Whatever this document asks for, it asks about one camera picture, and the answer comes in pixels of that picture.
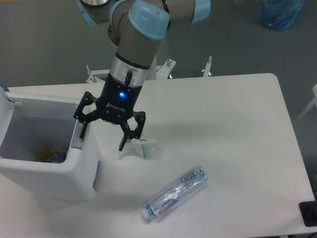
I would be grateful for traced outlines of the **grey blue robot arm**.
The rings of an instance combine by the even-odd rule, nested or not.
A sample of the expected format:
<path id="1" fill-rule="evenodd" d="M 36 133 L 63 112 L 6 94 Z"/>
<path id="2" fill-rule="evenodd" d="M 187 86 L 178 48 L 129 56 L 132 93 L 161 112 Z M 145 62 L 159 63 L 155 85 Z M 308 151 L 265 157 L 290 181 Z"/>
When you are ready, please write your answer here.
<path id="1" fill-rule="evenodd" d="M 208 17 L 209 0 L 79 0 L 79 10 L 91 26 L 109 24 L 109 37 L 116 45 L 114 61 L 99 97 L 85 92 L 74 118 L 82 124 L 101 119 L 119 125 L 123 138 L 119 149 L 141 137 L 146 121 L 134 106 L 162 39 L 169 29 Z"/>

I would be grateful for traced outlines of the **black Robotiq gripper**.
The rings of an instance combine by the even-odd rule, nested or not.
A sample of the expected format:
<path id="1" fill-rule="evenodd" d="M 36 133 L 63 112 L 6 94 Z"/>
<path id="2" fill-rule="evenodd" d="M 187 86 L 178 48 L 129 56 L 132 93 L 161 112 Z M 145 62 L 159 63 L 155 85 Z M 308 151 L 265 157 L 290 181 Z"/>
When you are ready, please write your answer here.
<path id="1" fill-rule="evenodd" d="M 102 119 L 115 125 L 120 125 L 123 131 L 123 138 L 119 145 L 119 151 L 122 151 L 128 140 L 141 138 L 146 113 L 144 111 L 135 112 L 134 106 L 141 92 L 141 86 L 131 85 L 132 74 L 126 74 L 123 81 L 115 79 L 111 74 L 108 75 L 101 95 L 94 97 L 86 91 L 73 115 L 83 127 L 79 138 L 83 139 L 89 123 Z M 86 106 L 96 104 L 96 109 L 85 114 Z M 131 130 L 128 120 L 134 118 L 137 126 Z"/>

